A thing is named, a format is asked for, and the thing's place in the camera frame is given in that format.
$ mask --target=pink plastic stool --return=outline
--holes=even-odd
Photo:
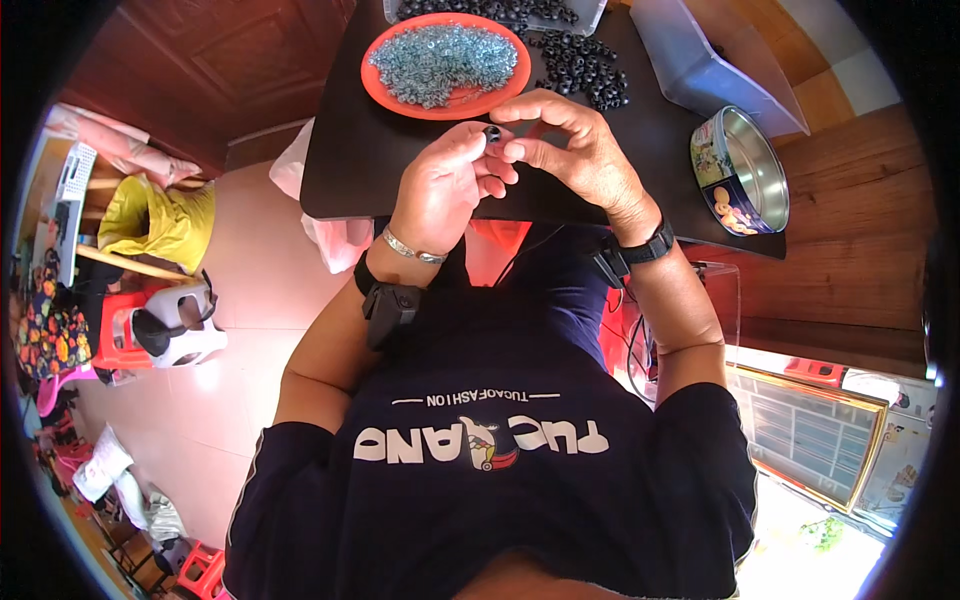
[[[49,379],[40,382],[39,390],[36,392],[36,411],[41,417],[46,417],[54,412],[57,406],[57,394],[60,392],[60,386],[71,379],[96,379],[97,372],[90,365],[80,365],[75,369],[57,373]]]

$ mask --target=tin can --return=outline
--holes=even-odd
[[[713,216],[733,235],[783,231],[790,217],[783,166],[770,140],[737,107],[723,107],[690,137],[690,159]]]

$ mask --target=shirt logo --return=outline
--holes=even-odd
[[[496,453],[496,438],[493,432],[499,429],[500,425],[480,425],[470,417],[459,417],[459,420],[467,429],[467,446],[470,449],[473,468],[499,470],[516,462],[519,448],[514,448],[507,454]]]
[[[568,420],[535,420],[514,415],[507,419],[506,434],[497,424],[482,424],[465,416],[458,417],[457,421],[447,429],[413,427],[405,432],[367,427],[357,434],[353,458],[372,463],[386,461],[388,465],[422,465],[425,455],[429,455],[433,461],[448,463],[460,456],[466,436],[473,468],[491,472],[513,465],[521,450],[600,454],[610,449],[610,442],[600,433],[595,420],[587,420],[586,427],[577,427]],[[497,454],[493,432],[512,435],[516,448]]]

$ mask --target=gold frame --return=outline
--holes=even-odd
[[[887,403],[879,399],[855,395],[845,390],[837,389],[834,391],[830,388],[823,388],[820,386],[803,383],[796,379],[788,378],[785,375],[775,375],[765,371],[760,371],[758,369],[744,367],[743,365],[733,365],[731,363],[727,363],[727,367],[735,374],[743,374],[747,377],[751,377],[752,379],[763,381],[764,383],[769,383],[793,392],[810,394],[824,400],[830,400],[831,402],[840,402],[841,404],[847,404],[853,408],[866,410],[871,413],[877,413],[876,420],[874,421],[874,428],[871,431],[870,440],[868,442],[867,455],[863,461],[863,468],[859,473],[857,473],[856,481],[853,482],[853,487],[851,488],[850,501],[847,502],[847,504],[840,504],[833,498],[827,497],[815,490],[812,490],[799,481],[796,481],[795,479],[777,471],[775,468],[771,468],[767,465],[764,465],[760,461],[751,458],[754,465],[759,470],[771,475],[776,475],[779,480],[783,481],[798,492],[810,496],[818,502],[829,504],[838,511],[849,515],[853,506],[856,504],[857,498],[859,498],[860,494],[863,493],[863,488],[867,484],[867,474],[873,469],[874,461],[876,460],[876,454],[880,450],[880,443],[883,441],[883,427],[887,421],[887,410],[889,408]]]

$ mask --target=floral cloth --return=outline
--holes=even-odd
[[[84,313],[54,307],[60,257],[50,249],[37,269],[36,295],[20,319],[16,340],[17,359],[33,379],[48,379],[59,372],[79,367],[92,358],[87,344]]]

